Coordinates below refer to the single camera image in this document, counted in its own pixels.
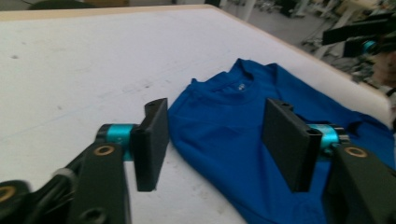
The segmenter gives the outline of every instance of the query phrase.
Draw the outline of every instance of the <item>blue t-shirt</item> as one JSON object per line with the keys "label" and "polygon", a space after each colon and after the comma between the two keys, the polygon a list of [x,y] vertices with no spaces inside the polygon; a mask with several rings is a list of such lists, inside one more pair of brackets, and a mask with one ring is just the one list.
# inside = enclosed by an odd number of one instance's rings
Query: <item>blue t-shirt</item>
{"label": "blue t-shirt", "polygon": [[387,126],[344,108],[275,63],[238,60],[229,73],[206,82],[193,79],[169,109],[169,126],[181,156],[248,223],[326,222],[320,197],[330,163],[317,162],[309,192],[290,192],[262,143],[266,98],[293,105],[307,123],[338,124],[353,144],[394,167],[394,139]]}

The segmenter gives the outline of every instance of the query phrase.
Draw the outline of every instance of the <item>robotic arm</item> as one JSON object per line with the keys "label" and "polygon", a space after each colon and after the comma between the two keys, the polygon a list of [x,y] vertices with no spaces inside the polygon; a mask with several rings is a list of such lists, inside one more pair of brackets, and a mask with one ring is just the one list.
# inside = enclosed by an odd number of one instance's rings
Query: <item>robotic arm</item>
{"label": "robotic arm", "polygon": [[332,162],[322,195],[328,223],[396,223],[396,172],[342,128],[305,124],[292,105],[267,99],[262,141],[292,192],[309,191],[317,160]]}
{"label": "robotic arm", "polygon": [[156,188],[169,142],[167,100],[146,104],[137,124],[105,124],[94,142],[41,189],[0,183],[1,224],[130,224],[123,161],[134,159],[138,191]]}

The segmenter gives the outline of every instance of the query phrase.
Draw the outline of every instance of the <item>white tabletop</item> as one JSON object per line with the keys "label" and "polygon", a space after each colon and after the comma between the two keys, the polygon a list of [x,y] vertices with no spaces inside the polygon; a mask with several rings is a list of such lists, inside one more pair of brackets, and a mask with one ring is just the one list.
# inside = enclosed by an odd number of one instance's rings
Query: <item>white tabletop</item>
{"label": "white tabletop", "polygon": [[[0,12],[0,182],[38,189],[104,123],[139,123],[143,105],[172,104],[193,77],[237,58],[279,63],[344,106],[390,124],[389,102],[366,86],[213,7]],[[157,191],[135,189],[134,223],[244,223],[170,145]]]}

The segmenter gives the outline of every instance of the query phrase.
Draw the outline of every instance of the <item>teal joint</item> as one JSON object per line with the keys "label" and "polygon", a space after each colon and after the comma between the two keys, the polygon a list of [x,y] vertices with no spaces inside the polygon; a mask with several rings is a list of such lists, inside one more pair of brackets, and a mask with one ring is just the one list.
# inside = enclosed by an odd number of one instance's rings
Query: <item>teal joint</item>
{"label": "teal joint", "polygon": [[327,124],[308,124],[308,126],[320,131],[323,134],[320,142],[321,151],[329,150],[333,143],[339,142],[338,133],[332,126]]}
{"label": "teal joint", "polygon": [[124,161],[133,160],[130,152],[131,130],[133,128],[133,124],[112,124],[107,131],[106,141],[121,145],[124,152]]}
{"label": "teal joint", "polygon": [[369,41],[364,42],[362,53],[363,53],[363,54],[370,53],[370,52],[369,52],[370,49],[371,49],[373,46],[375,46],[375,44],[376,44],[376,43],[375,43],[375,41],[373,41],[373,40],[369,40]]}

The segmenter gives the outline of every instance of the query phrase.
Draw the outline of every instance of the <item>person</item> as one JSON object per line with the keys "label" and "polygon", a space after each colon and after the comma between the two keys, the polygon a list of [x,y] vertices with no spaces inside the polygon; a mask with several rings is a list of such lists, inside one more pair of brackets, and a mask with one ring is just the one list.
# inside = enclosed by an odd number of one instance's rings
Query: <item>person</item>
{"label": "person", "polygon": [[375,55],[372,79],[380,85],[396,88],[396,50]]}

